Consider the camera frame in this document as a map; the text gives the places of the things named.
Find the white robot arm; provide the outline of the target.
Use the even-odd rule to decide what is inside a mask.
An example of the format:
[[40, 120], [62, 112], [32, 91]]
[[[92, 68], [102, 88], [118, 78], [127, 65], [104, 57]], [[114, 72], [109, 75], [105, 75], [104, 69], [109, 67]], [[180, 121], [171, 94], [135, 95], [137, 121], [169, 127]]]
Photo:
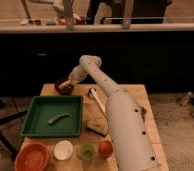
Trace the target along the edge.
[[75, 85], [90, 75], [107, 96], [105, 111], [118, 171], [161, 171], [144, 125], [142, 107], [100, 69], [101, 64], [98, 56], [82, 55], [69, 79]]

